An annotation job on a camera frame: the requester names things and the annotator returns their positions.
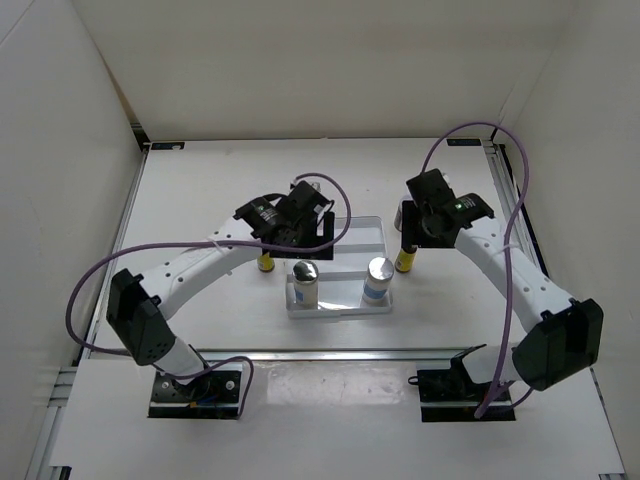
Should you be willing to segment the white silver-cap bottle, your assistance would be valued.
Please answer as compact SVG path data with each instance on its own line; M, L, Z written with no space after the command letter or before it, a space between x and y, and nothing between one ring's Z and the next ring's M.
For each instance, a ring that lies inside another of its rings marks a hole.
M362 299L370 305L382 305L389 291L394 272L394 265L389 258L373 258L367 267Z
M311 260L299 260L292 268L294 298L304 308L315 308L319 298L319 270Z

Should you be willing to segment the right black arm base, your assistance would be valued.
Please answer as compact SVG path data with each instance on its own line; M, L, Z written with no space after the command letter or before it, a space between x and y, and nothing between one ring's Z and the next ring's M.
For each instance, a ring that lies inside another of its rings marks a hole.
M492 401L484 415L477 419L476 409L487 397L493 370L487 382L476 383L463 366L463 360L486 345L469 347L454 355L446 368L422 367L408 378L411 386L418 388L421 421L423 423L478 423L515 421L509 391Z

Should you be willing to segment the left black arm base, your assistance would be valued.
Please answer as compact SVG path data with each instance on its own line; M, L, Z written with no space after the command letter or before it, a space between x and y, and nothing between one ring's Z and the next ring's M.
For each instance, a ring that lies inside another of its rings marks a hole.
M152 419L238 420L253 381L254 365L247 357L212 363L215 369L187 384L155 375L147 416Z

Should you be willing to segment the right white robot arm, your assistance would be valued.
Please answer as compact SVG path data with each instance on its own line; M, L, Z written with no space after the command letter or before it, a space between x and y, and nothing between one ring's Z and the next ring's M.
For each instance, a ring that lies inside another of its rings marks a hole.
M500 292L525 332L520 342L473 347L453 360L455 396L470 400L492 381L544 391L597 361L604 312L595 300L576 299L505 243L506 228L493 209L475 193L455 195L440 170L406 185L411 198L402 205L402 247L457 250Z

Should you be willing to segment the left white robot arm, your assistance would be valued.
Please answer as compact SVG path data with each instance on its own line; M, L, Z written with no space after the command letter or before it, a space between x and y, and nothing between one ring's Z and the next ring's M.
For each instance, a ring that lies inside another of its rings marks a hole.
M202 398L211 385L206 363L172 332L169 320L200 291L264 253L332 259L332 205L306 181L287 195L250 200L208 237L206 247L189 248L141 274L123 269L114 275L107 322L138 365L167 374L186 399Z

